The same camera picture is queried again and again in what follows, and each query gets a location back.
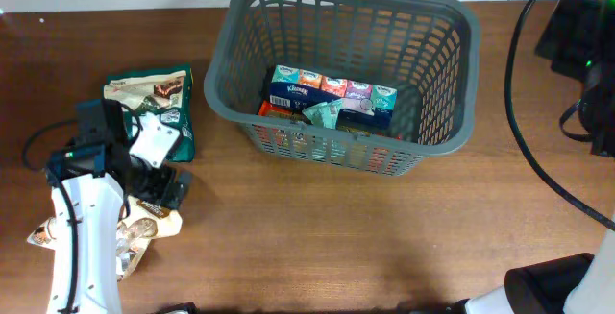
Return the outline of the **beige snack bag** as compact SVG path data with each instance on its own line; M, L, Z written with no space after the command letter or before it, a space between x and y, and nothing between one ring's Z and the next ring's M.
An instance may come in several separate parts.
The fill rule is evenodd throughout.
M127 278L136 268L150 243L177 235L183 225L178 210L154 205L129 196L131 213L116 231L116 277Z
M56 218L50 217L41 223L27 238L27 242L31 245L55 250L57 245L57 237L55 233Z

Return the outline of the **green coffee bag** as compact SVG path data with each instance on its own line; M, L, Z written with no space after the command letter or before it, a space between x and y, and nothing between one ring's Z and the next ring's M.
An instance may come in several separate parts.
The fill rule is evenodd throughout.
M153 113L162 124L177 129L181 137L166 159L191 162L195 156L190 116L193 76L189 64L169 68L130 71L109 76L103 97L119 101L139 116Z

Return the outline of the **grey plastic basket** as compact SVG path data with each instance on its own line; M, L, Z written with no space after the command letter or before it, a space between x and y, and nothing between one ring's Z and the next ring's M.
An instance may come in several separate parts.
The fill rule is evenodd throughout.
M400 176L470 138L479 62L480 24L457 0L231 0L204 92L266 153ZM260 115L278 64L395 88L390 127L359 135Z

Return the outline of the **white teal wipes packet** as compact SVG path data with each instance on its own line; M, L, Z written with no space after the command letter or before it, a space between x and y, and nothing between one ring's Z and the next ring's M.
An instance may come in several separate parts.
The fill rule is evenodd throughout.
M335 130L342 103L342 99L319 103L304 109L302 114L313 126Z

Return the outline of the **blue Kleenex tissue pack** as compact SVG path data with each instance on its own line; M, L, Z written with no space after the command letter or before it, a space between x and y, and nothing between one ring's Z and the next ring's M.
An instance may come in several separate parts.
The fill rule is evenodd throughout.
M270 105L301 115L304 109L316 104L342 99L337 129L384 131L391 125L398 90L276 65L267 71L263 94Z

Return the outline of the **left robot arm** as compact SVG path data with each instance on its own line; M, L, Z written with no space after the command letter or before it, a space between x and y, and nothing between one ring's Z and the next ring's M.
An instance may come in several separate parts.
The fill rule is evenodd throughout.
M44 168L55 215L50 313L119 313L118 283L150 242L175 236L191 176L166 165L181 133L109 99L76 107L78 133Z

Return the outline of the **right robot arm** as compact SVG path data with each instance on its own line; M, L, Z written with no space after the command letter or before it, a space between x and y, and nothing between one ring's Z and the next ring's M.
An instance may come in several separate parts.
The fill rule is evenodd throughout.
M508 125L533 172L558 196L607 233L596 254L575 254L510 269L504 284L488 293L443 307L445 313L611 313L614 310L614 221L556 182L532 154L515 119L512 78L518 42L536 0L528 0L515 25L504 73ZM559 0L535 48L551 70L582 84L580 98L559 117L565 126L578 117L583 133L566 132L588 143L591 154L614 156L614 0Z

